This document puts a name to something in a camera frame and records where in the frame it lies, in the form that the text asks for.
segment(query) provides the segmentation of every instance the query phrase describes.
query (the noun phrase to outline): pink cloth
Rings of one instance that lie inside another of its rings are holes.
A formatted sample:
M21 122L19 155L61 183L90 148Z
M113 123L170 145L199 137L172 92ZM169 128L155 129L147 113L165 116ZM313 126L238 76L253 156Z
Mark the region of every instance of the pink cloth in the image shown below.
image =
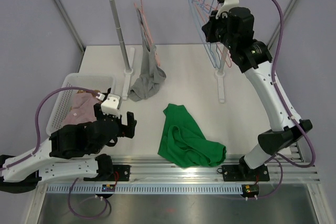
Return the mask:
M98 102L99 100L90 93L76 93L73 97L72 109L61 123L61 126L96 121L93 106Z

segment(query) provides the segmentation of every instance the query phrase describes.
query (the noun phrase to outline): white table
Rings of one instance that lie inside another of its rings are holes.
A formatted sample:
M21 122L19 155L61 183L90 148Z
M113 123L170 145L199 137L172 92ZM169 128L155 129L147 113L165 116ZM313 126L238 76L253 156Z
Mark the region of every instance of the white table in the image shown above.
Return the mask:
M142 46L135 47L134 75L139 76ZM224 104L219 103L217 82L203 45L158 45L161 68L167 79L153 97L133 102L123 101L121 113L134 113L138 121L133 139L120 138L113 148L105 147L102 153L110 155L157 156L165 115L169 103L185 105L198 123L205 137L227 147L227 154L244 155L256 144L257 136L270 129L260 99L234 64L225 67ZM115 93L121 95L124 64L119 46L88 46L80 73L108 73L116 77ZM290 149L282 151L291 154Z

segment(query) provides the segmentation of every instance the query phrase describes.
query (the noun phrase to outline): gray cloth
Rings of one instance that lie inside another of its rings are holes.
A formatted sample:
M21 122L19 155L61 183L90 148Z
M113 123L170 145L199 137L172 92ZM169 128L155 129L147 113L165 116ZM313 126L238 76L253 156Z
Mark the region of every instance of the gray cloth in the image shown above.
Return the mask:
M135 102L155 95L159 91L161 83L166 79L166 74L156 63L156 46L152 45L148 51L145 43L143 43L142 49L140 76L128 93L128 97Z

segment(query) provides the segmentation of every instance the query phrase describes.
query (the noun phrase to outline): laundry basket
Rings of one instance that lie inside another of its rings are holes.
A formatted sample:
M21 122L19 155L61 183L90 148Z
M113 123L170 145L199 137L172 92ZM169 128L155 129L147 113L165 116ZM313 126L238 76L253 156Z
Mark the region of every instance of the laundry basket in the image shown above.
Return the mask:
M71 73L69 74L62 85L65 87L81 87L86 89L99 90L100 92L107 92L111 88L111 93L114 92L115 77L107 74L84 74ZM61 128L61 123L70 112L72 100L78 90L66 90L58 94L56 103L47 125L47 134L51 134Z

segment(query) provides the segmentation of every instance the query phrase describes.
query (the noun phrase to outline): gray wall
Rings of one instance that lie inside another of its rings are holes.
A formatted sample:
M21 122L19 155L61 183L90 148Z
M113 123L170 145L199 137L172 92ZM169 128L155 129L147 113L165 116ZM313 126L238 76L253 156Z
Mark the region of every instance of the gray wall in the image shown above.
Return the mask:
M277 71L292 104L313 123L316 166L336 218L335 10L336 0L299 1L286 24Z
M285 8L289 0L278 0ZM118 38L108 0L62 0L85 45L117 45ZM133 2L116 0L126 44L140 44L139 24ZM256 17L256 37L268 40L278 22L269 0L242 0ZM143 0L147 20L157 44L200 43L190 15L188 0Z
M76 71L80 53L51 0L0 0L0 154L35 146L35 110L40 100ZM53 107L40 115L43 139ZM29 194L0 193L1 223L20 223Z

